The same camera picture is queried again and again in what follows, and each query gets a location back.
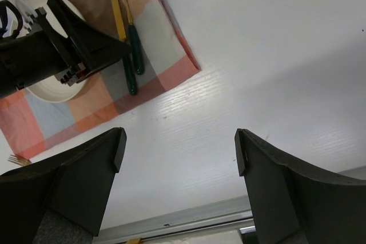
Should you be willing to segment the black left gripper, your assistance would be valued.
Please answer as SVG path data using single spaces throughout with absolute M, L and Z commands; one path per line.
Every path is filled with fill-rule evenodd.
M 52 76 L 91 76 L 120 61 L 130 46 L 90 26 L 63 0 L 47 5 L 67 37 L 53 29 L 43 7 L 37 8 L 42 30 L 1 40 L 1 98 Z

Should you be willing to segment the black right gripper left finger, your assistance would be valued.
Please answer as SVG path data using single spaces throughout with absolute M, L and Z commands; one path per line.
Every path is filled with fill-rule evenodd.
M 1 175 L 2 243 L 91 243 L 127 136 L 121 127 Z

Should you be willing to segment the orange blue checkered cloth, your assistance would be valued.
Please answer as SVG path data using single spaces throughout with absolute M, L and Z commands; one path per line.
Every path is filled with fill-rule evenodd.
M 69 0 L 88 23 L 116 36 L 110 0 Z M 128 0 L 140 36 L 145 73 L 138 93 L 126 88 L 122 63 L 90 77 L 76 97 L 48 103 L 27 90 L 1 100 L 1 131 L 12 152 L 32 158 L 178 86 L 199 72 L 165 0 Z

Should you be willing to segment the cream round plate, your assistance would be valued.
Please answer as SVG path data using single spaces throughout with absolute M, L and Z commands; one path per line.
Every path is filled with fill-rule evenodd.
M 46 19 L 49 21 L 51 27 L 60 35 L 67 38 L 67 34 L 59 21 L 56 19 L 53 12 L 50 10 L 50 7 L 47 5 L 48 0 L 29 0 L 34 8 L 43 7 L 46 12 Z M 66 102 L 76 95 L 78 95 L 84 86 L 87 84 L 87 80 L 82 81 L 81 83 L 76 83 L 72 86 L 68 86 L 67 84 L 62 84 L 59 82 L 55 76 L 48 77 L 32 86 L 27 87 L 26 89 L 32 95 L 35 95 L 37 98 L 50 102 L 50 103 L 61 103 Z

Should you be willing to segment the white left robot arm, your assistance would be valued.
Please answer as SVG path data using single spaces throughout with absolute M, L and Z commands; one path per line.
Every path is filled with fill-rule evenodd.
M 63 0 L 47 0 L 61 28 L 44 7 L 28 0 L 1 0 L 1 97 L 48 77 L 80 83 L 130 54 L 130 46 L 91 27 Z

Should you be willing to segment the gold spoon green handle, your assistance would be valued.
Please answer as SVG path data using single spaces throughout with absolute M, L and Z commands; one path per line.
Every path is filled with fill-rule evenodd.
M 134 71 L 137 75 L 143 75 L 145 72 L 145 65 L 144 60 L 142 56 L 142 49 L 141 49 L 141 41 L 137 32 L 137 29 L 134 25 L 132 13 L 129 7 L 128 0 L 123 0 L 126 12 L 127 12 L 127 18 L 128 18 L 128 33 L 129 33 L 129 41 L 132 47 L 132 57 L 133 57 L 133 63 L 134 63 Z

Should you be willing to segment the gold fork green handle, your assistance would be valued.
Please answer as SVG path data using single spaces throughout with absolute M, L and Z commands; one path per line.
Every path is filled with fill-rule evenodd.
M 10 155 L 8 161 L 19 166 L 28 166 L 32 164 L 30 160 L 18 155 Z

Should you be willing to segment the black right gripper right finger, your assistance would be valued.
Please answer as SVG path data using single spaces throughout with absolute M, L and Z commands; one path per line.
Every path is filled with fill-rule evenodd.
M 312 165 L 247 129 L 234 140 L 260 243 L 365 242 L 365 180 Z

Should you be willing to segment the gold knife green handle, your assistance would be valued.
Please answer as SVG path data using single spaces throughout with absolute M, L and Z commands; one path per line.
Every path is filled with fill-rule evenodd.
M 124 20 L 121 12 L 121 6 L 119 0 L 111 0 L 114 19 L 116 23 L 118 38 L 122 42 L 126 42 L 126 30 L 124 26 Z M 129 55 L 125 55 L 122 58 L 122 63 L 124 66 L 125 78 L 128 87 L 128 91 L 130 95 L 137 95 L 138 86 L 135 78 L 135 74 L 133 73 L 132 64 L 129 58 Z

